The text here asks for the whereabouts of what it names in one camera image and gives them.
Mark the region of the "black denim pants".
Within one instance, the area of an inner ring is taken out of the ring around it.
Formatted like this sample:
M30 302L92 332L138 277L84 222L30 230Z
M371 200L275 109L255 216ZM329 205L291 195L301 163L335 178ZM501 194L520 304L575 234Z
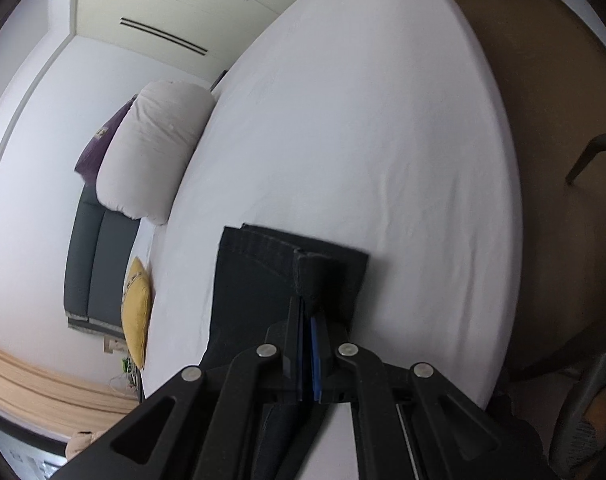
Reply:
M261 344L270 326L286 320L294 297L315 307L332 344L340 344L350 336L368 259L353 248L264 226L225 228L202 367L225 366ZM316 402L265 408L254 478L295 478L327 412Z

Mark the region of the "yellow cushion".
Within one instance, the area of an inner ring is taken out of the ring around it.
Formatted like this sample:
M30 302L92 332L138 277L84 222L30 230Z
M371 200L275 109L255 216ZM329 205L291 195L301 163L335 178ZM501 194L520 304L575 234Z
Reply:
M146 362L146 338L152 310L152 286L138 257L132 260L126 278L122 308L122 329L132 362L140 370Z

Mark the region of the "dark grey headboard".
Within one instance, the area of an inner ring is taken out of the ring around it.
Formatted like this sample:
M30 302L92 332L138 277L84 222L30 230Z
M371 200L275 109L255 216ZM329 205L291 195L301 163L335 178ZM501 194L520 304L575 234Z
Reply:
M64 275L68 327L123 339L123 285L139 222L102 206L96 190L82 188Z

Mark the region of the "white folded duvet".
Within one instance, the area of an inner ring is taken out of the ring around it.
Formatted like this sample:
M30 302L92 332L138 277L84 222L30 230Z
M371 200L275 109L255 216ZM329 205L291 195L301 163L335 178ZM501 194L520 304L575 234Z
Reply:
M211 92L191 82L143 87L102 160L99 203L134 220L165 224L214 106Z

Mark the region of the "white bed mattress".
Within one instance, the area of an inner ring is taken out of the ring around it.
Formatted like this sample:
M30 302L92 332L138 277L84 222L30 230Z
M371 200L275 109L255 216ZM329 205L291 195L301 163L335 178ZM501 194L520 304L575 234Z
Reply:
M509 122L454 0L297 0L231 67L150 260L143 387L200 362L228 226L368 257L353 340L485 405L518 296Z

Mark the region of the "beige curtain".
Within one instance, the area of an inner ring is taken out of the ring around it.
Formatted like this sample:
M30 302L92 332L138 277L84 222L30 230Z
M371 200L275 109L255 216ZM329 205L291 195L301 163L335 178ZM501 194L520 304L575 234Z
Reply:
M0 411L71 437L108 430L138 406L130 393L28 364L0 350Z

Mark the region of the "purple pillow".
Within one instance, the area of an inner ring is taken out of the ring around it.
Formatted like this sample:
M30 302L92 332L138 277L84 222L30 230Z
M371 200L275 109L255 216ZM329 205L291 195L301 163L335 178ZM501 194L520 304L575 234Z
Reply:
M129 99L101 128L92 136L88 144L79 155L74 171L82 177L86 185L94 186L97 181L99 169L102 165L116 130L132 107L137 95Z

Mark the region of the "cream wardrobe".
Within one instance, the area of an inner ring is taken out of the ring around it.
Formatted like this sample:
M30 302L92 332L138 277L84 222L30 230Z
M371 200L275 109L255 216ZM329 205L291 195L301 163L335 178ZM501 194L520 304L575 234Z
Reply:
M76 0L76 32L207 82L296 0Z

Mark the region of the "black chair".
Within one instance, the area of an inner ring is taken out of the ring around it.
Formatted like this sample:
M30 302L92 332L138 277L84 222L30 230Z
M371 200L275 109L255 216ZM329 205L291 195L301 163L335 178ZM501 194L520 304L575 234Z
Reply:
M606 133L601 133L587 143L583 151L580 153L580 157L576 160L575 164L566 175L565 183L567 185L572 185L575 179L594 160L594 158L597 155L605 152Z

